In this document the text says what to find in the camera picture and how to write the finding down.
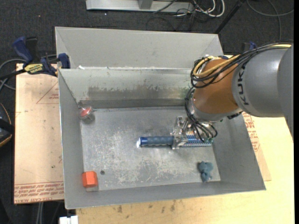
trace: black carpet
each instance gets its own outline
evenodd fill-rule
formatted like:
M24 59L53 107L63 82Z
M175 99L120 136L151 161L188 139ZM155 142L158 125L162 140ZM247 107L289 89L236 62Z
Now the black carpet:
M0 63L19 58L12 43L20 36L38 38L41 55L53 54L55 48L54 27L87 27L130 30L175 31L214 33L238 0L224 0L226 11L219 18L199 16L190 20L170 14L121 11L86 11L86 0L0 0ZM284 14L294 8L294 0L248 0L251 6L265 14ZM245 2L220 32L225 54L242 52L244 42L258 46L273 40L294 38L294 13L284 16L265 16L253 11ZM0 75L14 70L14 64L3 67ZM9 85L15 86L15 78ZM15 92L4 87L0 102L6 107L14 122ZM14 141L0 148L0 224L35 223L38 204L14 205ZM58 202L44 204L44 223L56 216L66 216L64 205Z

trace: wooden surface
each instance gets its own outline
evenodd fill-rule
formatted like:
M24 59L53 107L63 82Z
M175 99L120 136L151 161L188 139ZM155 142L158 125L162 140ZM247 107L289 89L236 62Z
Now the wooden surface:
M266 191L78 209L80 224L292 224L294 148L284 118L252 117L271 181Z

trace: cardboard sheet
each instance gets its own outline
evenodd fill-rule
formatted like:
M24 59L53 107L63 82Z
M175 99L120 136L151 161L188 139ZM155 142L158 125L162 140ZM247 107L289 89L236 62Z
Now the cardboard sheet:
M14 203L63 200L58 79L48 75L16 77ZM243 113L264 181L270 181L250 115Z

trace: blue clamp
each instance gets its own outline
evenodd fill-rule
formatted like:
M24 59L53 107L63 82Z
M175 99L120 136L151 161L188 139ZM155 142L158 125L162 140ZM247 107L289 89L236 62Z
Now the blue clamp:
M42 58L39 63L32 62L33 57L29 49L26 47L25 41L25 37L22 36L16 39L13 43L15 52L26 61L23 64L23 69L31 75L46 74L50 76L57 76L57 69L54 68L46 58ZM70 60L65 53L59 54L57 61L61 63L61 68L69 69L71 67Z

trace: orange cube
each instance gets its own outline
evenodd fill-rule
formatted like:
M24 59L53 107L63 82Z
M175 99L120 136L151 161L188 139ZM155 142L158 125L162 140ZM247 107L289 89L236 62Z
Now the orange cube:
M94 171L87 171L82 174L83 186L85 188L92 188L98 185L97 173Z

